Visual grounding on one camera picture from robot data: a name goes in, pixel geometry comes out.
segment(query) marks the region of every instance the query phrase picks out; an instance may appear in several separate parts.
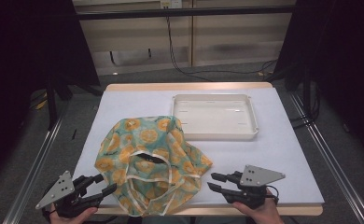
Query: teal fabric with orange flowers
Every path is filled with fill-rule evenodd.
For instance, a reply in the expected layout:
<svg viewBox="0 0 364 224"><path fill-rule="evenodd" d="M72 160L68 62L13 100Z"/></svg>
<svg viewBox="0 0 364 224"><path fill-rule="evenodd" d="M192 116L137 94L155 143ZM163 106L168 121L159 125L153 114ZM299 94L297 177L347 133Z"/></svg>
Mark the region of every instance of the teal fabric with orange flowers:
<svg viewBox="0 0 364 224"><path fill-rule="evenodd" d="M123 119L101 144L95 167L132 217L164 215L192 198L212 162L185 141L173 116Z"/></svg>

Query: black stand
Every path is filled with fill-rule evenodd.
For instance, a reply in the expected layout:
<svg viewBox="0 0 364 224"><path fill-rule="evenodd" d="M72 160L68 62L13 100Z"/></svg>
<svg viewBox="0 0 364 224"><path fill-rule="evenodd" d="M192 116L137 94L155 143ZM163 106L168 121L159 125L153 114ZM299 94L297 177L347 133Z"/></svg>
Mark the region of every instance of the black stand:
<svg viewBox="0 0 364 224"><path fill-rule="evenodd" d="M49 103L49 127L48 130L51 130L54 124L57 121L57 106L55 101L55 94L60 96L63 101L69 101L74 95L68 88L68 83L73 83L74 85L80 87L82 90L92 93L96 96L102 96L103 92L94 89L93 87L84 84L74 78L65 75L48 75L47 83L46 83L46 91L48 95L48 103Z"/></svg>
<svg viewBox="0 0 364 224"><path fill-rule="evenodd" d="M309 68L304 68L303 77L303 109L308 119L313 119L311 111L311 79Z"/></svg>

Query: table edge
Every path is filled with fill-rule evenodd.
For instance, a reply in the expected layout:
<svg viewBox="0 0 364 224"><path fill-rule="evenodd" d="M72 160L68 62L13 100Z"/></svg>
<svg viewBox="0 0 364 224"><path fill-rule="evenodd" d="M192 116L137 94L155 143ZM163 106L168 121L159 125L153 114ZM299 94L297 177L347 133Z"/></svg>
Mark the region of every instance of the table edge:
<svg viewBox="0 0 364 224"><path fill-rule="evenodd" d="M323 212L321 203L310 204L280 204L277 206L280 216L320 216ZM100 205L97 214L128 216L128 214L117 205ZM166 216L245 216L231 205L211 205L200 207L199 205L182 205Z"/></svg>

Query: wire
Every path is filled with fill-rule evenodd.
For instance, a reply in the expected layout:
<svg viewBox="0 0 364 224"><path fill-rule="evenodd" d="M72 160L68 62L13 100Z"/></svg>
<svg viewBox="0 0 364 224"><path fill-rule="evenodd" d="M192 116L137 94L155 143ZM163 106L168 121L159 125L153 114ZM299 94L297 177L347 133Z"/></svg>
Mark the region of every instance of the wire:
<svg viewBox="0 0 364 224"><path fill-rule="evenodd" d="M278 196L280 195L280 192L278 191L278 189L276 187L271 186L271 185L267 185L267 188L275 189L275 192L277 192L277 196L276 197L278 198Z"/></svg>
<svg viewBox="0 0 364 224"><path fill-rule="evenodd" d="M311 111L308 114L307 112L305 114L303 114L302 116L295 118L295 119L289 119L291 122L293 121L297 121L300 119L307 119L304 121L303 124L294 126L293 129L297 130L301 127L307 126L312 124L314 121L316 121L316 119L319 117L319 108L321 105L321 96L320 96L320 89L318 87L317 84L315 84L315 98L314 98L314 104L313 106L311 106Z"/></svg>
<svg viewBox="0 0 364 224"><path fill-rule="evenodd" d="M263 74L263 79L262 79L262 81L264 81L264 78L265 78L264 70L265 70L266 68L270 67L273 63L275 63L275 62L277 62L277 61L278 61L278 59L271 60L271 61L266 62L266 63L269 63L266 67L265 67L266 63L264 63L264 64L261 66L261 73Z"/></svg>
<svg viewBox="0 0 364 224"><path fill-rule="evenodd" d="M205 81L213 82L214 80L211 80L211 79L208 79L208 78L205 78L205 77L197 77L197 76L194 76L194 75L195 74L200 74L200 73L234 73L234 74L243 74L243 75L256 74L258 72L264 71L266 68L270 67L273 63L275 63L277 61L277 59L276 60L268 61L266 63L269 63L269 64L266 65L266 63L264 63L259 70L251 71L251 72L238 72L238 71L225 71L225 70L221 70L221 71L219 71L219 70L202 70L202 71L196 71L196 72L186 72L186 71L183 71L182 69L179 68L179 66L177 65L176 60L175 60L174 47L173 47L173 39L172 39L172 36L171 36L171 23L170 23L170 18L169 17L166 17L166 20L167 20L167 27L168 27L168 39L169 39L169 44L170 44L171 61L173 63L174 68L178 72L180 72L180 73L182 73L182 74L184 74L186 76L196 77L196 78L199 78L199 79L202 79L202 80L205 80Z"/></svg>

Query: white plastic tray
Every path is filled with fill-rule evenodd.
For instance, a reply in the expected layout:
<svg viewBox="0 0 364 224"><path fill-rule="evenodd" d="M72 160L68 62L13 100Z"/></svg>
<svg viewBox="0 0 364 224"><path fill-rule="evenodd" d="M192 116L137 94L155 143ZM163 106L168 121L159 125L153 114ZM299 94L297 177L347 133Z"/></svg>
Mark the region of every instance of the white plastic tray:
<svg viewBox="0 0 364 224"><path fill-rule="evenodd" d="M259 131L245 94L178 94L173 115L187 140L248 141Z"/></svg>

